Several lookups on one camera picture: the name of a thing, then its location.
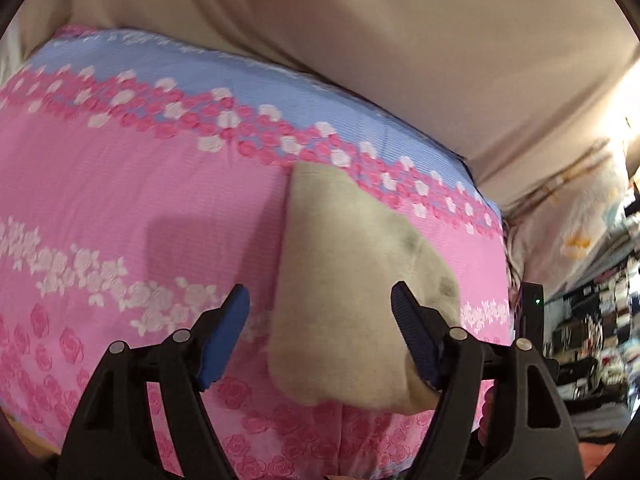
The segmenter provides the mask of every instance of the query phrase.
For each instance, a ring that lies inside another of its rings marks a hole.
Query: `pink floral border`
[[[70,66],[56,73],[26,66],[0,90],[0,108],[5,105],[66,120],[85,114],[92,128],[118,121],[158,139],[196,133],[201,151],[216,152],[226,144],[266,166],[290,168],[297,160],[333,164],[393,209],[407,204],[419,218],[433,216],[469,234],[502,236],[498,216],[475,189],[469,192],[461,182],[451,188],[436,171],[417,170],[408,156],[389,164],[377,158],[370,142],[347,142],[327,122],[296,128],[274,105],[240,104],[226,88],[188,95],[172,78],[151,86],[138,82],[133,70],[99,82],[93,67],[74,74]]]

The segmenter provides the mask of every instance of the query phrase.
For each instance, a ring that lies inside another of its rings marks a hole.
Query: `blue gripper pad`
[[[196,377],[196,382],[202,390],[206,390],[222,377],[244,322],[249,316],[249,305],[249,291],[244,286],[239,286],[229,294],[221,307],[224,309],[222,318],[202,348],[202,364]]]
[[[409,349],[409,354],[414,360],[418,377],[428,381],[436,390],[440,390],[442,389],[442,377],[438,368],[440,342],[433,339],[418,309],[427,309],[427,307],[418,304],[404,282],[396,283],[391,289],[391,311]]]

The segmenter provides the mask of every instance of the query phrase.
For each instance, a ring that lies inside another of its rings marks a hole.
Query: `silver screw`
[[[455,339],[456,341],[464,341],[468,334],[466,333],[466,330],[464,328],[455,326],[451,330],[449,330],[449,335],[451,336],[452,339]]]
[[[516,346],[522,350],[523,352],[528,352],[529,350],[531,350],[533,348],[533,345],[531,344],[531,341],[529,341],[528,339],[521,337],[520,339],[518,339],[516,341]]]
[[[191,337],[191,332],[189,332],[186,328],[182,328],[176,332],[174,332],[174,341],[177,343],[184,343],[188,341]]]
[[[124,343],[122,341],[114,341],[109,345],[109,352],[112,354],[119,354],[124,350]]]

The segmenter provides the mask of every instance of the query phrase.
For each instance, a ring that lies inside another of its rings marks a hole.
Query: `mattress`
[[[432,412],[299,406],[269,377],[297,160],[342,168],[407,216],[454,271],[463,326],[511,341],[495,205],[455,154],[311,76],[138,30],[67,27],[0,91],[0,146],[0,404],[55,446],[110,342],[156,344],[243,283],[247,325],[203,394],[238,476],[409,467]],[[158,385],[148,392],[164,466],[179,472]]]

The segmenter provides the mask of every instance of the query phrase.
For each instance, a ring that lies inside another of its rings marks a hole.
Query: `floral patterned fabric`
[[[225,377],[203,394],[241,479],[382,478],[432,413],[299,406],[266,343],[290,166],[342,168],[407,216],[460,283],[463,325],[508,342],[496,208],[401,121],[278,66],[132,30],[66,30],[0,91],[0,403],[60,446],[110,342],[155,344],[252,297]],[[148,386],[165,467],[179,466]]]

